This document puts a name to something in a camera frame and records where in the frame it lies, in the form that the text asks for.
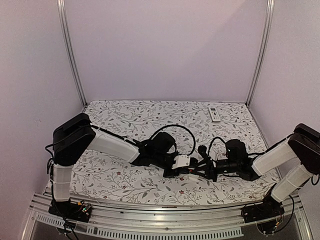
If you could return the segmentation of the long white remote control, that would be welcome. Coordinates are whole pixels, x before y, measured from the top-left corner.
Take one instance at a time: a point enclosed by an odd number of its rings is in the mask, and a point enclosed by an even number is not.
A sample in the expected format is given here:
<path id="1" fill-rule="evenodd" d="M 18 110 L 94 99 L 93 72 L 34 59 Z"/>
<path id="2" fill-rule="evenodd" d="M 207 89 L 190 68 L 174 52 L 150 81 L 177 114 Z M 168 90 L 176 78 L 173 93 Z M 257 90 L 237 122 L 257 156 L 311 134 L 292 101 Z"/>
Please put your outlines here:
<path id="1" fill-rule="evenodd" d="M 192 181 L 197 181 L 199 179 L 199 177 L 197 175 L 190 175 L 188 177 L 189 180 L 192 180 Z"/>

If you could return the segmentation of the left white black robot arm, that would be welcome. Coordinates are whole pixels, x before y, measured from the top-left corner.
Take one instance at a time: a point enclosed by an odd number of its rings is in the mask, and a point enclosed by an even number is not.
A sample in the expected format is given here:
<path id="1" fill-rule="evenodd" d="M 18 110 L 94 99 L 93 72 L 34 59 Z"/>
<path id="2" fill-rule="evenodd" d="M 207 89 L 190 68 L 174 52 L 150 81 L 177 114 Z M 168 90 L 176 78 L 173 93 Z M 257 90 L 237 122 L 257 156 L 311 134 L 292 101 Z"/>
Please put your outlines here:
<path id="1" fill-rule="evenodd" d="M 74 213 L 69 202 L 72 169 L 87 150 L 111 155 L 134 166 L 155 165 L 174 174 L 176 170 L 191 165 L 191 154 L 181 154 L 175 139 L 161 128 L 150 138 L 129 140 L 111 131 L 93 125 L 89 116 L 80 113 L 53 131 L 52 143 L 45 146 L 50 154 L 50 182 L 55 209 L 63 216 Z"/>

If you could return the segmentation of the white air conditioner remote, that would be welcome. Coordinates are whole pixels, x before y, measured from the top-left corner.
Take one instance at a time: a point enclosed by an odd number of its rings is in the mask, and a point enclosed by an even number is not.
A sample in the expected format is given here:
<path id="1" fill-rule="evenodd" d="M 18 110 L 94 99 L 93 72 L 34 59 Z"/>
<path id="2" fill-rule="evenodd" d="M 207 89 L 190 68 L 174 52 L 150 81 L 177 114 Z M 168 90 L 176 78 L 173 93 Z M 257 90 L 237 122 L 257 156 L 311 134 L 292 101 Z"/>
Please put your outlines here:
<path id="1" fill-rule="evenodd" d="M 221 121 L 218 110 L 215 107 L 209 107 L 209 114 L 213 123 L 219 123 Z"/>

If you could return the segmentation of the floral patterned table mat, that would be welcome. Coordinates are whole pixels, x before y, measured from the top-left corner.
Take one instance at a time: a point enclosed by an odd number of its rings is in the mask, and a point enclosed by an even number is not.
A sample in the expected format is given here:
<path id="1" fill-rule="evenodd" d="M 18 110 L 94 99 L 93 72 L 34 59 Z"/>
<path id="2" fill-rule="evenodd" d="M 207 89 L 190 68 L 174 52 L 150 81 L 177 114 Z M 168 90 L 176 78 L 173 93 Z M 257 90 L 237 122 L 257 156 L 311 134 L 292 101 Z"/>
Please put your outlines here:
<path id="1" fill-rule="evenodd" d="M 261 201 L 279 181 L 245 173 L 265 146 L 240 103 L 96 100 L 55 129 L 54 204 L 71 194 L 153 205 Z"/>

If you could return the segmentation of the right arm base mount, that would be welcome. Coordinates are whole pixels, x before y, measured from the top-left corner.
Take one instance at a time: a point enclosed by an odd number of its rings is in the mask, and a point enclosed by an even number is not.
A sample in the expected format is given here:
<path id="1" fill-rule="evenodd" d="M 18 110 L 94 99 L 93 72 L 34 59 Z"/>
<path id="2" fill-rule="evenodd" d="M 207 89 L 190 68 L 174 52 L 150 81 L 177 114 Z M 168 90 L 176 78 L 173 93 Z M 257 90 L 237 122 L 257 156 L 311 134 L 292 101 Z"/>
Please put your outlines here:
<path id="1" fill-rule="evenodd" d="M 241 209 L 241 216 L 245 223 L 261 221 L 285 213 L 281 202 L 274 200 L 271 196 L 266 196 L 261 203 L 253 205 L 245 205 Z"/>

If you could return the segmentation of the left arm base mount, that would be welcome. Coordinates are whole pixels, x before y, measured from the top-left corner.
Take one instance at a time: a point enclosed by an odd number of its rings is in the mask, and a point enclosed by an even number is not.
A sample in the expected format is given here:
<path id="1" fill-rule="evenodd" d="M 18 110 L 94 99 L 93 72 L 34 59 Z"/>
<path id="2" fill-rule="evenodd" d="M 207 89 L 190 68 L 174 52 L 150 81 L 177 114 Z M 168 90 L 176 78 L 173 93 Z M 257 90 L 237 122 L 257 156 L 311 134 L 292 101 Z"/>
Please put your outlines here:
<path id="1" fill-rule="evenodd" d="M 67 220 L 88 223 L 92 214 L 92 205 L 84 200 L 73 203 L 69 198 L 67 201 L 57 201 L 54 197 L 54 188 L 51 187 L 52 200 L 48 213 Z"/>

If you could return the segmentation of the right aluminium frame post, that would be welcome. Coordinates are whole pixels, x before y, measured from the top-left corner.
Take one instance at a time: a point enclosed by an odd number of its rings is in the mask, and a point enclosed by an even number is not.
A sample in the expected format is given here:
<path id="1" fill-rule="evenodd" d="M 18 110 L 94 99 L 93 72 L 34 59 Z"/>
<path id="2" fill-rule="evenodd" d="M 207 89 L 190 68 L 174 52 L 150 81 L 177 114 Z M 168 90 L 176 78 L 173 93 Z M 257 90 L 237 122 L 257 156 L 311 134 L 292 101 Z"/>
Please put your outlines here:
<path id="1" fill-rule="evenodd" d="M 253 98 L 256 92 L 256 88 L 258 85 L 259 77 L 260 77 L 263 62 L 264 62 L 264 57 L 267 51 L 268 40 L 269 40 L 272 21 L 273 21 L 274 7 L 275 7 L 274 0 L 268 0 L 266 2 L 265 19 L 264 19 L 264 25 L 262 29 L 260 47 L 259 47 L 258 56 L 257 56 L 257 60 L 256 60 L 254 72 L 253 72 L 252 81 L 250 84 L 249 92 L 248 92 L 246 103 L 245 103 L 248 108 L 250 108 L 253 102 Z"/>

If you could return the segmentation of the aluminium frame post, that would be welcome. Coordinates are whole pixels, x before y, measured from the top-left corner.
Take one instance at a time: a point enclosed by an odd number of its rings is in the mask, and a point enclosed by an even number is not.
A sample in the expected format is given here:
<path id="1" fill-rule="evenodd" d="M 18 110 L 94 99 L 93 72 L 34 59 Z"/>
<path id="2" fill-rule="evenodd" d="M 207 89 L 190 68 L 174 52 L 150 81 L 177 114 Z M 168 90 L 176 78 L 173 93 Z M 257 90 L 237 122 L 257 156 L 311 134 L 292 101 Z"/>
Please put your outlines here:
<path id="1" fill-rule="evenodd" d="M 275 7 L 274 0 L 268 0 L 266 2 L 265 19 L 264 19 L 264 25 L 262 29 L 260 47 L 259 47 L 258 56 L 257 56 L 257 60 L 256 60 L 254 72 L 253 72 L 252 81 L 250 84 L 249 92 L 248 92 L 246 103 L 245 103 L 248 108 L 250 108 L 253 102 L 253 98 L 256 92 L 256 88 L 258 85 L 259 77 L 260 77 L 263 62 L 264 62 L 264 57 L 267 51 L 268 40 L 269 40 L 272 21 L 273 21 L 274 7 Z"/>
<path id="2" fill-rule="evenodd" d="M 85 97 L 85 92 L 81 83 L 75 54 L 72 46 L 71 34 L 69 31 L 68 20 L 67 20 L 67 11 L 64 0 L 57 0 L 57 10 L 59 15 L 59 21 L 62 31 L 62 36 L 64 40 L 64 45 L 67 53 L 68 62 L 70 65 L 71 74 L 73 77 L 73 81 L 80 99 L 81 104 L 85 107 L 87 105 L 87 100 Z"/>

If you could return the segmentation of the left aluminium frame post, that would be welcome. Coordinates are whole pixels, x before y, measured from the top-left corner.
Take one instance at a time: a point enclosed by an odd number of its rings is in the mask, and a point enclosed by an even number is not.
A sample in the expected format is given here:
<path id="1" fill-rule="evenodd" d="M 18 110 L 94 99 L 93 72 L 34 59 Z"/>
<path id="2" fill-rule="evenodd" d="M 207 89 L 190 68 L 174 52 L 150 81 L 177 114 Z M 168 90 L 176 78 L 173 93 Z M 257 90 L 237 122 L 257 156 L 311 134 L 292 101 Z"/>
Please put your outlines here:
<path id="1" fill-rule="evenodd" d="M 59 15 L 59 21 L 62 31 L 62 36 L 64 40 L 64 45 L 67 53 L 68 62 L 70 65 L 71 74 L 73 77 L 73 81 L 80 99 L 81 104 L 85 107 L 87 105 L 87 100 L 85 97 L 85 92 L 81 83 L 75 54 L 72 46 L 71 34 L 69 31 L 68 20 L 67 20 L 67 11 L 64 0 L 57 0 L 57 10 Z"/>

